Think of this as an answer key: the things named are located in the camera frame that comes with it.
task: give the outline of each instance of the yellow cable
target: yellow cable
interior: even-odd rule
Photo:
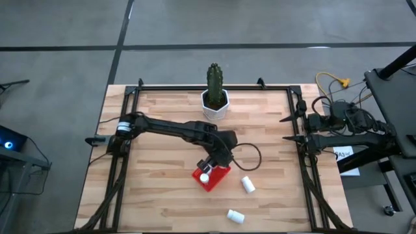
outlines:
[[[332,74],[330,74],[330,73],[328,73],[328,72],[318,72],[317,73],[317,75],[315,76],[315,82],[316,82],[316,84],[318,85],[318,88],[319,88],[319,90],[327,97],[327,98],[330,98],[329,96],[328,96],[328,94],[325,92],[325,90],[323,89],[323,87],[321,87],[321,85],[320,85],[320,83],[319,83],[319,80],[318,80],[318,77],[320,76],[320,75],[327,75],[327,76],[329,76],[329,77],[331,77],[331,78],[333,78],[333,79],[336,79],[340,84],[341,84],[341,86],[343,87],[343,88],[348,88],[348,85],[350,84],[350,81],[351,81],[351,79],[350,78],[347,78],[347,79],[340,79],[340,78],[338,78],[338,77],[336,77],[336,76],[334,76],[334,75],[332,75]]]

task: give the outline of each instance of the blue light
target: blue light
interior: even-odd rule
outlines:
[[[11,149],[12,147],[13,147],[13,143],[11,143],[11,142],[6,142],[6,143],[5,143],[5,148],[6,148],[6,149],[8,149],[8,150],[9,150],[9,149]]]

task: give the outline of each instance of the connector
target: connector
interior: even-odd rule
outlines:
[[[343,86],[343,88],[348,88],[348,85],[351,82],[350,78],[346,78],[346,79],[340,79],[340,84]]]

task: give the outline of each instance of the black tripod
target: black tripod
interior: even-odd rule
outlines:
[[[14,82],[10,82],[10,83],[5,83],[5,84],[0,84],[0,95],[4,94],[6,92],[6,90],[8,88],[10,88],[12,85],[18,85],[18,84],[25,84],[25,83],[29,83],[30,80],[22,80],[22,81],[14,81]]]

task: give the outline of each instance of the potted cactus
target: potted cactus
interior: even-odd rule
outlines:
[[[222,89],[222,70],[216,63],[207,71],[208,89],[202,92],[202,110],[210,120],[219,120],[226,115],[229,99],[227,90]]]

